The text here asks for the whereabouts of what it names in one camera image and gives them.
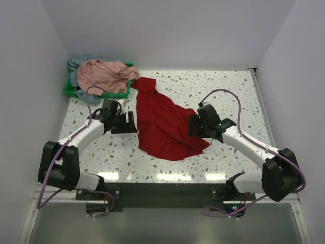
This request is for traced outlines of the red t shirt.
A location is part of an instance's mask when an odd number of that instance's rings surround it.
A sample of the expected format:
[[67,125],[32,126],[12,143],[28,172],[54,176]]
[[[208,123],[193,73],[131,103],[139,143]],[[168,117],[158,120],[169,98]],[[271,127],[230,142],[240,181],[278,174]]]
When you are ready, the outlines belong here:
[[201,138],[189,137],[193,109],[173,103],[156,89],[156,80],[141,77],[131,84],[137,94],[139,149],[160,159],[178,161],[199,155],[209,147]]

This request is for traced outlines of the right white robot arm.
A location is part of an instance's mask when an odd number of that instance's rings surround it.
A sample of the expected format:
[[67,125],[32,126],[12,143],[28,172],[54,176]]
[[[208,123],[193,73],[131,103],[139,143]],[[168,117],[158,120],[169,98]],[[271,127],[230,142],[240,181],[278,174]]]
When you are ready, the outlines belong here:
[[218,140],[238,150],[261,169],[261,174],[242,172],[227,181],[226,194],[233,200],[244,193],[263,193],[273,201],[280,202],[304,183],[291,150],[278,150],[245,134],[234,121],[228,118],[221,120],[210,104],[199,107],[197,114],[189,117],[188,134],[190,137]]

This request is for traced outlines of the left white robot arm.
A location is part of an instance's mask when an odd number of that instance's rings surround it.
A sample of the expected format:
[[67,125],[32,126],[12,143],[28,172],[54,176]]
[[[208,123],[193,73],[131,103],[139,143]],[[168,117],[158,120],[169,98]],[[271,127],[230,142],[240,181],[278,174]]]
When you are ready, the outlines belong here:
[[38,182],[42,187],[87,190],[93,199],[101,199],[105,194],[104,179],[81,172],[79,154],[107,132],[126,134],[136,131],[133,112],[126,111],[120,101],[105,99],[79,129],[58,142],[49,141],[44,145]]

